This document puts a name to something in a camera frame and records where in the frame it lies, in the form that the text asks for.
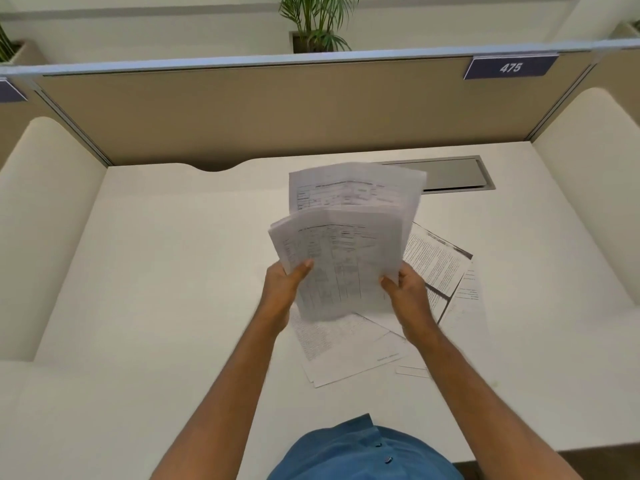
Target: palm leaves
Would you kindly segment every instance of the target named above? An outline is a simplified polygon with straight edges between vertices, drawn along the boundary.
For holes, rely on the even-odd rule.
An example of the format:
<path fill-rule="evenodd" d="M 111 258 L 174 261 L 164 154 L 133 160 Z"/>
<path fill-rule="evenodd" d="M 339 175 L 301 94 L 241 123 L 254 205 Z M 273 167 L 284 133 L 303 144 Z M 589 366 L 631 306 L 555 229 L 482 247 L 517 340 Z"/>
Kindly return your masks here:
<path fill-rule="evenodd" d="M 18 46 L 9 40 L 0 26 L 0 62 L 9 62 L 15 55 Z"/>
<path fill-rule="evenodd" d="M 279 12 L 296 24 L 307 47 L 325 50 L 351 49 L 334 32 L 349 19 L 360 0 L 281 0 Z"/>

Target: floor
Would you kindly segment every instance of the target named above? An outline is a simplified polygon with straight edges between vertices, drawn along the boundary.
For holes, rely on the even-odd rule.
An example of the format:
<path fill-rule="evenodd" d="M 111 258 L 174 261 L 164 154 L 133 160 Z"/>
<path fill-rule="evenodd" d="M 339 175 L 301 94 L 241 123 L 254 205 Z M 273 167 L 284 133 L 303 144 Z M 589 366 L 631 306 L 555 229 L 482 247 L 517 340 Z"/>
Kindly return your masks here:
<path fill-rule="evenodd" d="M 560 453 L 583 480 L 640 479 L 640 443 Z M 475 461 L 456 463 L 465 480 L 484 480 Z"/>

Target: cubicle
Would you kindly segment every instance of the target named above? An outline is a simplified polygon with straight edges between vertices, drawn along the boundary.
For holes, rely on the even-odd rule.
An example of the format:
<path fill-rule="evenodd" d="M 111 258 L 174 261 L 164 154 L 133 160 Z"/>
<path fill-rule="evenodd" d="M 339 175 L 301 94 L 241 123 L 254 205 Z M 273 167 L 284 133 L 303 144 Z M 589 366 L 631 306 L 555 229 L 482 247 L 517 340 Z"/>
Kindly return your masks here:
<path fill-rule="evenodd" d="M 465 80 L 505 54 L 557 59 Z M 416 220 L 476 256 L 498 393 L 556 449 L 639 441 L 638 68 L 631 40 L 0 68 L 27 96 L 0 104 L 0 476 L 148 476 L 252 313 L 288 173 L 342 161 L 480 156 L 495 189 Z M 367 411 L 472 458 L 429 379 L 315 390 L 288 332 L 241 477 Z"/>

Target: white desk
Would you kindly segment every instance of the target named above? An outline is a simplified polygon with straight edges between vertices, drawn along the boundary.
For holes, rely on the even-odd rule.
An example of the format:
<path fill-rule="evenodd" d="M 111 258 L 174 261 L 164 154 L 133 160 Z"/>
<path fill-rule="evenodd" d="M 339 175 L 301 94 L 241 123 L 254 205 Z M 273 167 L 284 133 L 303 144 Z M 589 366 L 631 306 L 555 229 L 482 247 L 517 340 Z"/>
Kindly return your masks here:
<path fill-rule="evenodd" d="M 252 314 L 276 260 L 267 229 L 287 213 L 290 171 L 477 154 L 496 190 L 423 196 L 416 221 L 476 255 L 490 329 L 514 371 L 498 393 L 556 449 L 640 440 L 629 332 L 640 321 L 616 317 L 636 313 L 631 299 L 533 147 L 488 144 L 263 159 L 222 173 L 110 168 L 4 439 L 0 477 L 149 475 Z M 302 434 L 365 412 L 452 461 L 472 459 L 429 379 L 396 375 L 391 363 L 314 389 L 297 347 L 285 330 L 240 478 L 264 478 Z"/>

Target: person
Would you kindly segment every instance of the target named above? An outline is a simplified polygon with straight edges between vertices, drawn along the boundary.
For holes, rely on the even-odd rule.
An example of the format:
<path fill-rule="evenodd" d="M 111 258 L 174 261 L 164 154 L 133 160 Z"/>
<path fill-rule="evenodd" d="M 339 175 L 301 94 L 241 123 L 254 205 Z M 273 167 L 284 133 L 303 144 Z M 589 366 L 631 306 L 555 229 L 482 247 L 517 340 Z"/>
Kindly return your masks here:
<path fill-rule="evenodd" d="M 289 321 L 308 260 L 286 274 L 267 270 L 255 314 L 220 375 L 164 454 L 152 480 L 231 480 L 240 469 L 262 385 L 278 334 Z M 490 480 L 579 479 L 494 393 L 431 316 L 424 281 L 403 263 L 388 293 L 404 335 L 420 352 L 480 468 Z M 427 444 L 368 415 L 313 431 L 293 445 L 269 480 L 461 479 L 454 466 Z"/>

